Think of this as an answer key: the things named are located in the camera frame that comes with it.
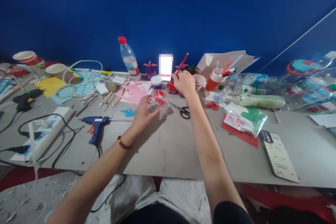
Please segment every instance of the red beaded bracelet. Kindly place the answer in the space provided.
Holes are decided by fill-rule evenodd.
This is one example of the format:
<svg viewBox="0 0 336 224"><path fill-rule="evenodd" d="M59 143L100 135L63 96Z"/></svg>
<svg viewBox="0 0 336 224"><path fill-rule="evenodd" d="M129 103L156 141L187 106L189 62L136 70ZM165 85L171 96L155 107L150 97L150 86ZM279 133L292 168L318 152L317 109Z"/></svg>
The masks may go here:
<svg viewBox="0 0 336 224"><path fill-rule="evenodd" d="M118 142L119 142L119 144L121 145L121 147L122 148L124 148L124 149L131 149L132 148L132 145L130 145L130 146L126 146L126 145L124 145L124 143L121 141L121 136L118 136Z"/></svg>

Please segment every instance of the left hand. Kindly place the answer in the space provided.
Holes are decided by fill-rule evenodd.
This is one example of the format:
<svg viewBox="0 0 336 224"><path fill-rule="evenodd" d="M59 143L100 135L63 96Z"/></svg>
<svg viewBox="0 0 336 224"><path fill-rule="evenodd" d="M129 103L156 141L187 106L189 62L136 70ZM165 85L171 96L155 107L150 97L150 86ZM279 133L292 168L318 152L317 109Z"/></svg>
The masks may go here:
<svg viewBox="0 0 336 224"><path fill-rule="evenodd" d="M150 113L147 110L147 99L149 97L151 97L151 95L146 95L141 98L134 115L133 125L139 130L143 130L151 122L151 120L156 117L161 111L161 108L157 109L153 113Z"/></svg>

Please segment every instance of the black scissors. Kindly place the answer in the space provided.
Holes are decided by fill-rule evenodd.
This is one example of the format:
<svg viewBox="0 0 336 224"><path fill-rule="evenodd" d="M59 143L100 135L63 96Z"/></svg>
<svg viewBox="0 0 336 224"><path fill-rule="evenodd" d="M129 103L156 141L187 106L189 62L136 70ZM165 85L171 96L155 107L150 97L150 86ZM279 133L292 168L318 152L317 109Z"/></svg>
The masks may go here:
<svg viewBox="0 0 336 224"><path fill-rule="evenodd" d="M181 116L184 118L184 119L190 119L190 112L189 112L189 107L179 107L179 106L176 106L175 104L167 101L170 105L174 106L175 108L179 109L180 110L180 114Z"/></svg>

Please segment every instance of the white paper cup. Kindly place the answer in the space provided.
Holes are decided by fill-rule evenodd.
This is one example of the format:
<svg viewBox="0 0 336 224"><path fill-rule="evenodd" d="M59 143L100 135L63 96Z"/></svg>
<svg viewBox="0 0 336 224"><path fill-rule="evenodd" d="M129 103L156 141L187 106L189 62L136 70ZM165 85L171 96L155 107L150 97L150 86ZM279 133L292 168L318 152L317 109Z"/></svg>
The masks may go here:
<svg viewBox="0 0 336 224"><path fill-rule="evenodd" d="M201 87L204 86L206 79L204 76L202 75L193 75L194 79L195 79L195 89L196 89L196 93L198 93L198 91L201 89Z"/></svg>
<svg viewBox="0 0 336 224"><path fill-rule="evenodd" d="M71 80L71 78L74 77L74 76L72 75L72 72L67 70L67 67L65 65L54 64L54 65L48 66L45 69L45 72L47 74L51 74L52 76L55 76L60 80L63 80L63 74L64 74L65 71L66 71L66 74L64 76L64 81L65 81L66 84L68 84L69 81Z"/></svg>

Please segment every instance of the power strip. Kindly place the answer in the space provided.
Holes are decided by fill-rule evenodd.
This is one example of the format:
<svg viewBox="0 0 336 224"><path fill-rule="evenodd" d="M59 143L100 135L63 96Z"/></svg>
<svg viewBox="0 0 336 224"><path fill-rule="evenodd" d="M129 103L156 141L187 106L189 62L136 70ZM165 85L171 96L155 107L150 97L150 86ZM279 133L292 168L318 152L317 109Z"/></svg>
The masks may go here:
<svg viewBox="0 0 336 224"><path fill-rule="evenodd" d="M58 107L53 114L60 114L63 116L64 120L67 122L71 115L73 114L74 110L69 107ZM42 134L35 139L35 157L36 160L38 160L42 154L46 151L46 149L49 147L51 142L54 140L54 138L57 136L57 134L61 131L61 129L64 127L64 122L62 118L58 115L51 115L47 119L47 121L50 122L49 126L47 127L39 127L38 130L35 132L41 132ZM24 144L30 146L30 140ZM25 163L31 163L32 162L32 148L29 147L29 149L23 153L18 154L16 153L11 160L12 161L22 161Z"/></svg>

